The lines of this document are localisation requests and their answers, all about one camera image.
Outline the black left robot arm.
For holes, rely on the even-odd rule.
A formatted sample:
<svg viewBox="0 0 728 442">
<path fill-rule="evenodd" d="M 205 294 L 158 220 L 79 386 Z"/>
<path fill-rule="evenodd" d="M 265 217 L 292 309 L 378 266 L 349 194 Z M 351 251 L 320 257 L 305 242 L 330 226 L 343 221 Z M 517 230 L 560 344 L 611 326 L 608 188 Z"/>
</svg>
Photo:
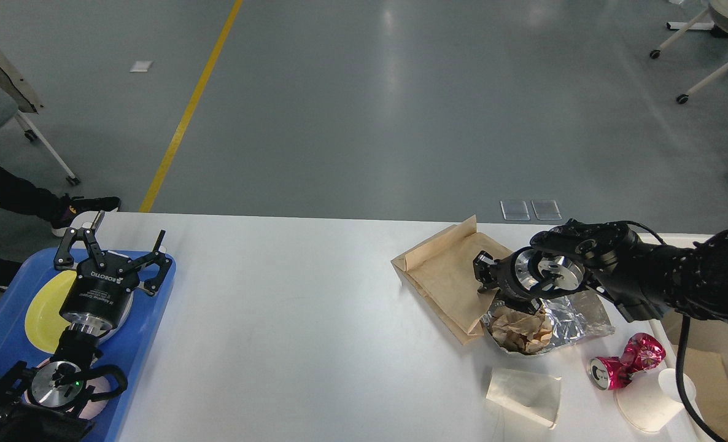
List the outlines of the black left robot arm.
<svg viewBox="0 0 728 442">
<path fill-rule="evenodd" d="M 0 441 L 114 441 L 128 414 L 142 367 L 175 277 L 162 249 L 106 250 L 89 227 L 67 229 L 58 248 L 28 258 L 0 304 Z M 58 341 L 36 344 L 28 308 L 65 277 Z"/>
</svg>

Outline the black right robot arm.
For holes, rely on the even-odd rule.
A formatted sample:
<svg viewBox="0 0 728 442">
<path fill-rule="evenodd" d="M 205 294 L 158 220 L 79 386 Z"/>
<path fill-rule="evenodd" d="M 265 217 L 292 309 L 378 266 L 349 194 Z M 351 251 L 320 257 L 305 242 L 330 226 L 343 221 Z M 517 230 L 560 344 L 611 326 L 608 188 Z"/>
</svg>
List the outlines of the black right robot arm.
<svg viewBox="0 0 728 442">
<path fill-rule="evenodd" d="M 510 308 L 534 313 L 538 300 L 586 290 L 608 300 L 628 322 L 683 316 L 676 356 L 682 374 L 690 321 L 728 325 L 728 230 L 691 248 L 646 243 L 637 223 L 580 223 L 543 230 L 505 258 L 482 250 L 473 260 L 479 292 L 496 291 Z"/>
</svg>

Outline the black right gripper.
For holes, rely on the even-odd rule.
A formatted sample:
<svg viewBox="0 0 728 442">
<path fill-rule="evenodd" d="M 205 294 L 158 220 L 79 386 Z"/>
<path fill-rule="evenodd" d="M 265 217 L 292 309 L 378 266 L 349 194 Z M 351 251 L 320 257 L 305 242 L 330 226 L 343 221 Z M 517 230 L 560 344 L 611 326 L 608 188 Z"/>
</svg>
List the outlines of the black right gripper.
<svg viewBox="0 0 728 442">
<path fill-rule="evenodd" d="M 543 252 L 536 249 L 518 249 L 509 257 L 498 261 L 481 250 L 473 259 L 474 278 L 479 282 L 478 293 L 499 288 L 498 299 L 511 308 L 530 316 L 544 311 L 545 293 L 538 290 L 543 277 L 538 271 L 538 261 Z"/>
</svg>

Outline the red object under arm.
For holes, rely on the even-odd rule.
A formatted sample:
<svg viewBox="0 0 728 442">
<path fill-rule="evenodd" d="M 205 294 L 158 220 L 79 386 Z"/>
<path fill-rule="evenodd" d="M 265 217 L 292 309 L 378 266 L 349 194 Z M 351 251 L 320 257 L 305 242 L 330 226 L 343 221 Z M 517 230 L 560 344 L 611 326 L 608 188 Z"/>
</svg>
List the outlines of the red object under arm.
<svg viewBox="0 0 728 442">
<path fill-rule="evenodd" d="M 637 372 L 656 368 L 666 355 L 655 336 L 636 333 L 628 339 L 621 355 L 592 358 L 587 364 L 587 375 L 600 390 L 623 389 Z"/>
</svg>

